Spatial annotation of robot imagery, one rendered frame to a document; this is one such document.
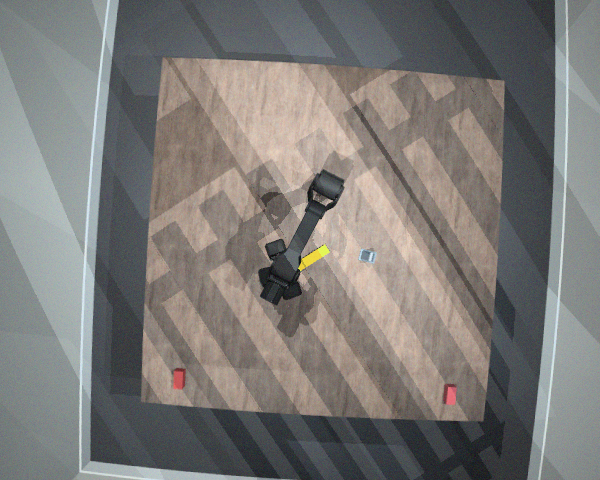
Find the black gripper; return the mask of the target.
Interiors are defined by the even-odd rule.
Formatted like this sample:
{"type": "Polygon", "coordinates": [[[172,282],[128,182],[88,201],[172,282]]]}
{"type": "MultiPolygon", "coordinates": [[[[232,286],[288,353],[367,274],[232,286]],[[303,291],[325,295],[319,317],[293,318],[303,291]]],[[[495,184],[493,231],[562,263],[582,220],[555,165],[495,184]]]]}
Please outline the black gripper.
{"type": "MultiPolygon", "coordinates": [[[[281,251],[286,249],[286,246],[285,246],[283,239],[278,239],[276,241],[267,243],[265,245],[265,249],[267,251],[270,261],[273,261],[275,259],[275,257],[278,258],[281,251]]],[[[284,300],[289,300],[294,297],[300,296],[301,294],[302,294],[302,291],[301,291],[300,285],[298,282],[296,282],[294,287],[291,286],[290,290],[286,289],[284,291],[282,297],[284,300]]]]}

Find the yellow bar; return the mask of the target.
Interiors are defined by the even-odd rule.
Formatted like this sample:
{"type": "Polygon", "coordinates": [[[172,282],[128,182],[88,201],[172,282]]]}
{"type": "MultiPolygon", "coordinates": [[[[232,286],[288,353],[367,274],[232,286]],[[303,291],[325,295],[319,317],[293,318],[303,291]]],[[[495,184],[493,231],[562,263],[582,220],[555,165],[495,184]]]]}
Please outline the yellow bar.
{"type": "Polygon", "coordinates": [[[328,250],[328,248],[326,247],[326,245],[321,246],[320,248],[318,248],[317,250],[313,251],[312,253],[310,253],[309,255],[307,255],[306,257],[301,259],[301,264],[299,266],[298,269],[303,270],[304,268],[306,268],[307,266],[311,265],[312,263],[314,263],[315,261],[317,261],[318,259],[322,258],[323,256],[325,256],[326,254],[330,253],[330,251],[328,250]]]}

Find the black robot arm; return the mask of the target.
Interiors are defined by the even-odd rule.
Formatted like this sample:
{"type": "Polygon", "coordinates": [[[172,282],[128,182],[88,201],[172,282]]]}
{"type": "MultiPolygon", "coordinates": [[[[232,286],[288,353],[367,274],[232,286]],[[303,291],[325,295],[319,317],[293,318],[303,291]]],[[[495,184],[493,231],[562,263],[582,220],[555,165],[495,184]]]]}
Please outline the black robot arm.
{"type": "Polygon", "coordinates": [[[275,257],[270,267],[258,270],[260,283],[264,287],[259,297],[277,306],[284,291],[294,287],[300,276],[298,268],[301,264],[301,253],[319,219],[323,218],[326,211],[335,207],[340,199],[345,188],[344,181],[324,169],[320,174],[316,174],[307,192],[306,213],[288,248],[281,251],[278,258],[275,257]],[[333,201],[326,206],[317,202],[313,199],[313,190],[333,201]]]}

